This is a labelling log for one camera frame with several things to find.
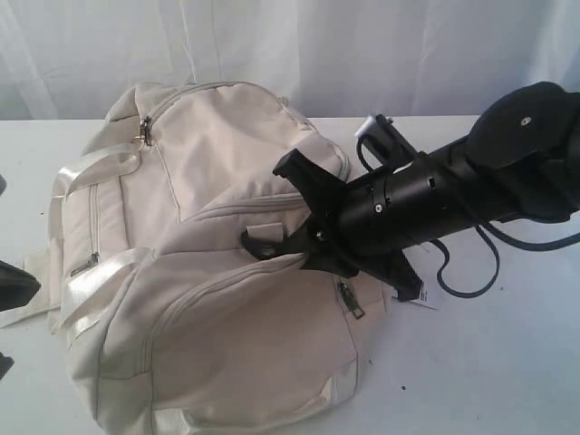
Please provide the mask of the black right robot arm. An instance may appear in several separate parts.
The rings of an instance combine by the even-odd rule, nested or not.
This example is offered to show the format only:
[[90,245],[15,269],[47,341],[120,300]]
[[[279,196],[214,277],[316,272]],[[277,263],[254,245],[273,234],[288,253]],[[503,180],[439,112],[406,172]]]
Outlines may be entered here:
[[567,221],[579,209],[579,96],[552,82],[518,89],[492,104],[470,132],[433,152],[419,151],[378,114],[356,134],[359,158],[377,168],[350,182],[292,150],[274,174],[300,193],[310,214],[279,242],[244,232],[244,249],[259,260],[304,253],[305,268],[352,277],[363,272],[419,297],[423,283],[404,250],[474,228],[493,247],[502,241],[532,251],[575,245],[578,235],[526,242],[498,228],[527,219]]

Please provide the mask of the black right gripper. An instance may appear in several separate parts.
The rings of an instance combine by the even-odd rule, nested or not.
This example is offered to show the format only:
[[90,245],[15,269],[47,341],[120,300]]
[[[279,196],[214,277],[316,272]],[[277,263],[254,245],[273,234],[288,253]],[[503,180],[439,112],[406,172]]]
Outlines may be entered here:
[[[426,155],[395,173],[381,168],[344,182],[292,150],[274,173],[298,189],[337,254],[394,287],[400,301],[419,298],[423,282],[402,251],[443,236],[452,223],[442,179]],[[317,249],[306,227],[281,240],[253,237],[247,228],[240,243],[260,261]]]

